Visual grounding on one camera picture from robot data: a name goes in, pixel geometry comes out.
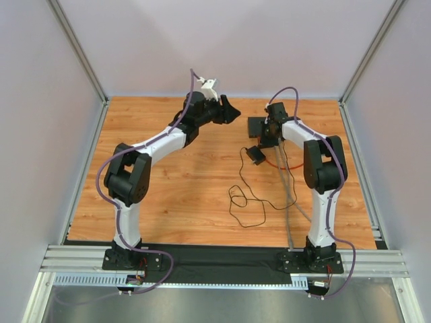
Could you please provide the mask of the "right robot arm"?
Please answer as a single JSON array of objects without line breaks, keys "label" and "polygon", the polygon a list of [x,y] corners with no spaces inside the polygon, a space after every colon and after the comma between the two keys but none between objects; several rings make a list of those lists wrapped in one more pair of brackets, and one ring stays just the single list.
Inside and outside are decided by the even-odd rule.
[{"label": "right robot arm", "polygon": [[333,233],[340,190],[347,179],[343,144],[338,136],[325,136],[306,126],[297,116],[289,117],[281,102],[267,104],[262,139],[295,143],[303,151],[304,181],[312,190],[312,219],[306,236],[304,257],[314,263],[333,260]]}]

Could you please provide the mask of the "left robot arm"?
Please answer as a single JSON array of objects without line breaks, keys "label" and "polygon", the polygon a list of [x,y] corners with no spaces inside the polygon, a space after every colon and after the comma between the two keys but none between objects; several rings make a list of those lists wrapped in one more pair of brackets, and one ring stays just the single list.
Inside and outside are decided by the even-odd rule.
[{"label": "left robot arm", "polygon": [[139,252],[139,207],[150,187],[150,174],[158,161],[190,145],[205,124],[230,124],[241,115],[227,96],[206,98],[201,92],[189,92],[183,109],[156,136],[134,145],[120,143],[107,167],[104,186],[108,195],[100,196],[112,204],[115,214],[115,236],[108,257],[130,258]]}]

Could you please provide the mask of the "black network switch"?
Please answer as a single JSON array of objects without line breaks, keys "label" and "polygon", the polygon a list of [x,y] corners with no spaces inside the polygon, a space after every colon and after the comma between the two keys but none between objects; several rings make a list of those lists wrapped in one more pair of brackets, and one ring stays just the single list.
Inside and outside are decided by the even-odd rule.
[{"label": "black network switch", "polygon": [[248,127],[248,137],[258,139],[260,131],[260,123],[264,122],[267,125],[266,117],[248,117],[247,127]]}]

